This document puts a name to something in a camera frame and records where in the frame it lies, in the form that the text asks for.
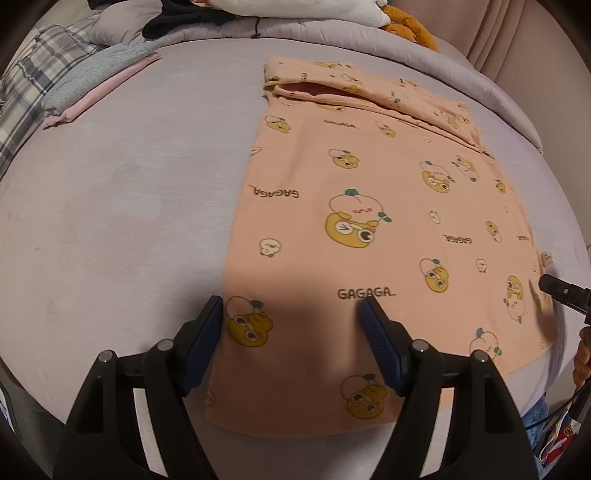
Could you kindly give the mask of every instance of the bed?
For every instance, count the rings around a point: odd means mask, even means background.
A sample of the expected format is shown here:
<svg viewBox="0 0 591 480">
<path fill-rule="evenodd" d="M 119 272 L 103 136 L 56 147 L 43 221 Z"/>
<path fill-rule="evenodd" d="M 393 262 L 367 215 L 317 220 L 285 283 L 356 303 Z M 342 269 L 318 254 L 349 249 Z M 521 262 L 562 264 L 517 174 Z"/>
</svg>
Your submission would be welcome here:
<svg viewBox="0 0 591 480">
<path fill-rule="evenodd" d="M 159 40 L 160 61 L 72 124 L 36 130 L 20 149 L 0 183 L 0 352 L 58 419 L 66 420 L 98 352 L 127 355 L 171 338 L 220 292 L 233 210 L 267 107 L 262 72 L 271 56 L 349 62 L 470 103 L 540 251 L 552 254 L 547 272 L 589 284 L 580 229 L 519 108 L 451 46 L 440 55 L 400 38 L 384 43 L 382 32 L 367 27 L 339 35 L 354 27 L 335 22 L 253 19 L 177 29 Z M 98 235 L 108 219 L 119 223 Z M 521 413 L 576 350 L 582 319 L 559 306 L 556 317 L 558 341 L 508 377 Z M 194 391 L 186 404 L 220 478 L 369 478 L 392 429 L 248 437 L 204 419 L 206 393 Z M 139 394 L 137 403 L 149 463 L 164 473 Z M 449 413 L 440 412 L 424 473 L 439 465 Z M 265 462 L 252 462 L 261 450 Z"/>
</svg>

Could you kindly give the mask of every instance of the folded pink clothing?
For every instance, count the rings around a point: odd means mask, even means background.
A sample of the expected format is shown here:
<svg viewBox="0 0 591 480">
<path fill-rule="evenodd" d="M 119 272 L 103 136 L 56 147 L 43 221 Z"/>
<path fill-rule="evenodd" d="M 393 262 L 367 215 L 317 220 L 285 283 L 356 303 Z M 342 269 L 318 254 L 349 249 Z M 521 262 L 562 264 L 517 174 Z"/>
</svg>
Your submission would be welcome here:
<svg viewBox="0 0 591 480">
<path fill-rule="evenodd" d="M 43 128 L 52 127 L 53 125 L 71 122 L 78 118 L 81 114 L 86 112 L 96 102 L 107 96 L 113 90 L 115 90 L 124 81 L 130 79 L 136 73 L 146 68 L 151 63 L 162 58 L 162 55 L 158 52 L 152 53 L 141 60 L 138 60 L 134 64 L 127 68 L 124 68 L 119 73 L 116 73 L 112 77 L 106 79 L 99 86 L 93 88 L 84 97 L 78 100 L 74 105 L 64 110 L 61 115 L 50 115 L 43 122 Z"/>
</svg>

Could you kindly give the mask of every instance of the blue gripper pad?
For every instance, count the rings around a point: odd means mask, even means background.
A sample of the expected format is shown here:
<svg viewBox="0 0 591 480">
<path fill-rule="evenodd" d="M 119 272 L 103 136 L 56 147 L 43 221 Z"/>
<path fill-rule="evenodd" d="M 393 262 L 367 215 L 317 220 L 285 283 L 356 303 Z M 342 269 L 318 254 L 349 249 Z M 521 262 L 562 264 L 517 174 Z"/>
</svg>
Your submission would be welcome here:
<svg viewBox="0 0 591 480">
<path fill-rule="evenodd" d="M 178 331 L 174 339 L 175 357 L 181 372 L 177 386 L 183 397 L 203 381 L 222 334 L 222 323 L 223 300 L 211 297 L 199 317 L 185 323 Z"/>
<path fill-rule="evenodd" d="M 403 344 L 403 339 L 397 339 L 392 334 L 393 328 L 388 328 L 390 334 L 386 331 L 384 322 L 390 323 L 391 321 L 375 298 L 366 297 L 360 302 L 358 320 L 374 354 L 384 383 L 393 388 L 398 395 L 406 395 L 410 354 Z"/>
</svg>

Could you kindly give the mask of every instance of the garment tag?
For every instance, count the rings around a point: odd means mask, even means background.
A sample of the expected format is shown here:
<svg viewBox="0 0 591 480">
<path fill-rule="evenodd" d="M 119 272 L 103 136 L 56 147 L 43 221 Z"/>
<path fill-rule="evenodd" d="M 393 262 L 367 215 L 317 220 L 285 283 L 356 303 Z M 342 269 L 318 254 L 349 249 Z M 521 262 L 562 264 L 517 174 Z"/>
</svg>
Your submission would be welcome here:
<svg viewBox="0 0 591 480">
<path fill-rule="evenodd" d="M 544 267 L 550 265 L 554 260 L 552 260 L 552 253 L 551 252 L 542 252 L 542 264 Z"/>
</svg>

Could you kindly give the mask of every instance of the folded gray clothing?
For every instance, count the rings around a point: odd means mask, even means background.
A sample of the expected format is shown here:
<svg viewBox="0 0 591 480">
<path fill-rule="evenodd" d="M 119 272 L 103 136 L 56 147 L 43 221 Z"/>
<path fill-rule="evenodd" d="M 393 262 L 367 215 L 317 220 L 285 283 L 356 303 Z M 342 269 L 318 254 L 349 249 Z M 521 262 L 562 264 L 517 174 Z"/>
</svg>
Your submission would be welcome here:
<svg viewBox="0 0 591 480">
<path fill-rule="evenodd" d="M 46 115 L 61 115 L 106 79 L 156 50 L 158 44 L 152 41 L 141 45 L 119 43 L 101 50 L 64 75 L 45 95 L 41 106 Z"/>
</svg>

